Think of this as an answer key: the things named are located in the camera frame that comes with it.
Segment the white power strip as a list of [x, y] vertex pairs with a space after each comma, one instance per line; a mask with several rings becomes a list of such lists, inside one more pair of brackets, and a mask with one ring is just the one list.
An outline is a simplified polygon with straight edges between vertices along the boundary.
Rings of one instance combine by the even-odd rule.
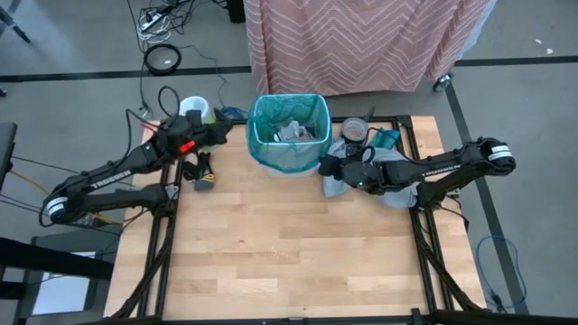
[[147, 31], [150, 27], [154, 26], [156, 23], [162, 21], [162, 14], [154, 14], [144, 17], [144, 22], [140, 24], [140, 30], [142, 32]]

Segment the black and yellow glove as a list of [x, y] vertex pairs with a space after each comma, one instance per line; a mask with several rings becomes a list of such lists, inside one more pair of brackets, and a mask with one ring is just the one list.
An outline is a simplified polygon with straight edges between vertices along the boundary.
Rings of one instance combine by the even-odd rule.
[[182, 176], [196, 191], [212, 190], [216, 177], [210, 166], [211, 153], [200, 152], [195, 155], [197, 163], [186, 161], [182, 164]]

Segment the teal folded cloth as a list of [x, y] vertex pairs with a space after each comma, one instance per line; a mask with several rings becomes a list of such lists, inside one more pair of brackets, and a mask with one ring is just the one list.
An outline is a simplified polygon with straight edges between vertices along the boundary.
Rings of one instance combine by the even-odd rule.
[[386, 130], [380, 128], [375, 130], [375, 134], [368, 144], [376, 148], [391, 150], [396, 146], [400, 137], [401, 134], [397, 130]]

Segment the white panel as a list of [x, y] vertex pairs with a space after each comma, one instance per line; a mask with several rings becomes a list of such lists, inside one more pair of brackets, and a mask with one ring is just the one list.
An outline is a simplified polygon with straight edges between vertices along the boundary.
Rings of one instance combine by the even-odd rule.
[[44, 273], [32, 315], [84, 311], [91, 307], [97, 282], [89, 278]]

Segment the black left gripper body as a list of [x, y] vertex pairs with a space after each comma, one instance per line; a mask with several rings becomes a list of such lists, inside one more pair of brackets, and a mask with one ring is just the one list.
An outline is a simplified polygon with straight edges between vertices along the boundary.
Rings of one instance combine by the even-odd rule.
[[183, 156], [180, 147], [188, 140], [183, 116], [172, 116], [162, 121], [157, 132], [158, 156]]

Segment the black tripod leg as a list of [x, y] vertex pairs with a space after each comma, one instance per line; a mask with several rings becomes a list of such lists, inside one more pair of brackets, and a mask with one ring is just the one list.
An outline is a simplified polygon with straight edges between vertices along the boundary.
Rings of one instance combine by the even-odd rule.
[[17, 25], [14, 18], [0, 5], [0, 22], [11, 28], [23, 41], [30, 43], [26, 33]]

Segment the grey crumpled cloth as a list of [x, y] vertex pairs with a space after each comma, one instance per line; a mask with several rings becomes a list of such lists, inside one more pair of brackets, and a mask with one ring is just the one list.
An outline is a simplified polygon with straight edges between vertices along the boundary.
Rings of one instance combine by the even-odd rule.
[[[344, 158], [345, 149], [345, 140], [342, 138], [334, 138], [329, 148], [328, 154], [337, 156], [338, 158]], [[378, 147], [372, 162], [393, 162], [405, 160], [406, 158], [404, 158], [402, 154], [395, 149]], [[324, 196], [326, 198], [333, 198], [344, 195], [348, 190], [352, 189], [352, 187], [345, 181], [338, 181], [333, 176], [323, 176], [322, 187]], [[383, 204], [392, 208], [411, 208], [417, 202], [415, 185], [404, 187], [400, 191], [386, 192], [382, 195], [379, 195], [379, 200]]]

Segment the black box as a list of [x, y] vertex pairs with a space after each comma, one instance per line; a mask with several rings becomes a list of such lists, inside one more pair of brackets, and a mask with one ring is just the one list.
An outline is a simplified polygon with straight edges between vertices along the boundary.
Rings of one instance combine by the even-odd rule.
[[246, 21], [244, 0], [225, 0], [229, 20], [232, 23], [244, 23]]

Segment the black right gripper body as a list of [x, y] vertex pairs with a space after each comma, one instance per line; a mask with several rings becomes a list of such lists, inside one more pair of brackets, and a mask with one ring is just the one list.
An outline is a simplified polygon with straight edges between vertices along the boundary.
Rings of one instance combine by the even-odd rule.
[[383, 195], [383, 173], [373, 163], [375, 156], [373, 146], [347, 146], [340, 164], [341, 179], [352, 188]]

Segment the black beam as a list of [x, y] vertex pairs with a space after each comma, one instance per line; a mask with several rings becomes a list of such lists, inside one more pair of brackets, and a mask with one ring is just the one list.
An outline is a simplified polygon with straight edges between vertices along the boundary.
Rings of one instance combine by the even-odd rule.
[[108, 280], [114, 270], [110, 262], [33, 246], [0, 237], [0, 265], [56, 274]]

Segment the pink chevron cloth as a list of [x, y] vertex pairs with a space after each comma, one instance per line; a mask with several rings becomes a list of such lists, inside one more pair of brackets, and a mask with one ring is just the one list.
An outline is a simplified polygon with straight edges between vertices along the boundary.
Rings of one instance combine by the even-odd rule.
[[243, 0], [260, 94], [413, 92], [475, 44], [498, 0]]

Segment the white paper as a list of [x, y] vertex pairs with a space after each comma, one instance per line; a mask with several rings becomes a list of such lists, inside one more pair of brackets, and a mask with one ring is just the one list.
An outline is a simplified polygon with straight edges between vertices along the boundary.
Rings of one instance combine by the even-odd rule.
[[297, 121], [291, 121], [287, 126], [281, 126], [274, 134], [276, 142], [296, 142], [307, 134], [306, 128]]

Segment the cart caster wheel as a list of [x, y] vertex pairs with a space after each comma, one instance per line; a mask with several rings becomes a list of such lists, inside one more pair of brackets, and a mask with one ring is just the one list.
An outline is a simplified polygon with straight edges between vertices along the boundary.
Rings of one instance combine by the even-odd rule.
[[436, 80], [433, 84], [433, 92], [442, 92], [449, 86], [451, 86], [453, 81], [454, 74], [452, 72], [447, 72], [446, 74], [442, 75], [438, 80]]

